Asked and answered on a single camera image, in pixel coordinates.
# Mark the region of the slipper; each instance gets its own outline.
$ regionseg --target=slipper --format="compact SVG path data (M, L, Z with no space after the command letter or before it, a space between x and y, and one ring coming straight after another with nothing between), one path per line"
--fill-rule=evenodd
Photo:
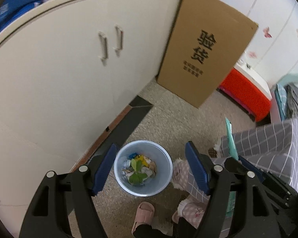
M172 215L172 221L176 224L179 223L180 216L178 215L178 211L174 212Z
M151 211L146 210L146 209L141 209L141 206L147 206L147 207L151 208ZM137 208L136 218L135 218L135 222L134 222L133 228L131 230L131 233L132 234L134 233L134 231L136 229L137 222L143 222L148 225L151 225L153 215L154 215L154 206L152 204L150 204L149 202L141 202Z

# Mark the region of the cabinet door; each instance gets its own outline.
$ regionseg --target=cabinet door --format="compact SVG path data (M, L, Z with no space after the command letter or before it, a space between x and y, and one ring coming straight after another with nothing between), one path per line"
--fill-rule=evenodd
M28 205L0 205L0 220L13 237L18 238Z
M116 114L158 73L180 0L109 0L111 85ZM123 49L120 33L123 31Z
M107 1L54 8L0 47L0 120L46 153L77 161L113 120Z
M70 171L114 119L98 31L108 0L34 18L0 46L0 200L29 204L47 171Z

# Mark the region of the black pants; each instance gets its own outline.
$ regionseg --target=black pants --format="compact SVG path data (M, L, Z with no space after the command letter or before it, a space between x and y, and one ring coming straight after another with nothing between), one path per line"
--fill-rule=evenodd
M195 234L196 229L187 222L183 217L180 217L177 226L177 234L173 237L191 238ZM133 235L136 238L170 238L170 236L163 234L157 229L153 229L150 225L140 225L136 228Z

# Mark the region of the blue gripper pad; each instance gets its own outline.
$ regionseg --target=blue gripper pad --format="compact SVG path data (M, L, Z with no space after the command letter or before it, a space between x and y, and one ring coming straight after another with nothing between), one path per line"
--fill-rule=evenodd
M247 161L245 158L238 156L239 161L242 162L242 165L245 166L249 171L252 171L255 173L255 175L258 177L259 181L262 183L264 181L264 177L262 172L255 167L252 163Z
M206 195L210 195L211 170L209 163L211 162L213 165L212 161L207 155L200 154L192 141L186 143L185 154L199 189Z
M112 144L94 175L94 185L92 190L95 196L98 192L103 190L110 169L115 161L116 154L117 147L115 144Z

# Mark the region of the pillow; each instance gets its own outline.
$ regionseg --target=pillow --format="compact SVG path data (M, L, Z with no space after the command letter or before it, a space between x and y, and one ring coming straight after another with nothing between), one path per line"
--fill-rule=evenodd
M287 92L282 85L277 84L277 91L282 104L284 116L287 117Z

